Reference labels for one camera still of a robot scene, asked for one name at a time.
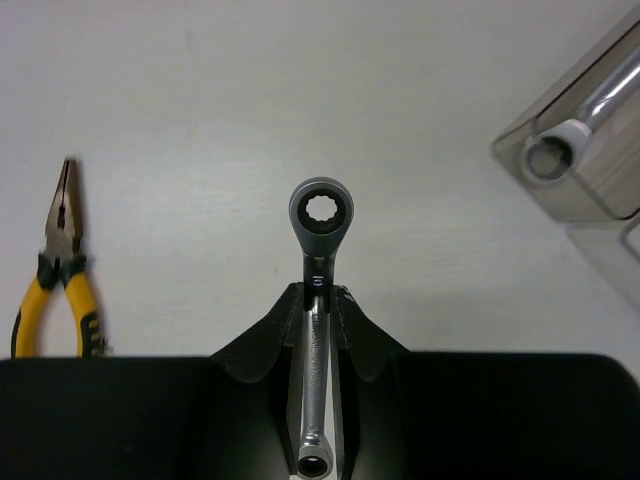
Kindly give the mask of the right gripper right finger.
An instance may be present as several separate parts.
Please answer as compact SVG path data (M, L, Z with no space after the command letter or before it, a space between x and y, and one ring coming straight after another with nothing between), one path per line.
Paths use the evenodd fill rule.
M590 353L411 351L333 293L342 479L635 479L639 386Z

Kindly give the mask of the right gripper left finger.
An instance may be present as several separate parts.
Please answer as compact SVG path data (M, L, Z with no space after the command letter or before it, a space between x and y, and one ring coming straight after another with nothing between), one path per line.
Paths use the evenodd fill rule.
M1 364L5 479L286 479L302 288L208 357Z

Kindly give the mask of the small silver ratchet wrench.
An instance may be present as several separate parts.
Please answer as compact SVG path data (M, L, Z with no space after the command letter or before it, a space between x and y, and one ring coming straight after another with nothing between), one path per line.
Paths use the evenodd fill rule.
M349 191L329 177L303 181L289 202L291 225L303 255L301 422L296 460L302 479L324 479L333 469L325 434L330 298L337 251L353 214Z

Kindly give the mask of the large silver ratchet wrench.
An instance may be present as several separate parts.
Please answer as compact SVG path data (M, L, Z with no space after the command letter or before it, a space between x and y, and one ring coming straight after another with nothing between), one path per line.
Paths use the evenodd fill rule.
M525 178L535 185L559 181L581 160L594 132L638 88L636 47L567 119L527 139L520 158Z

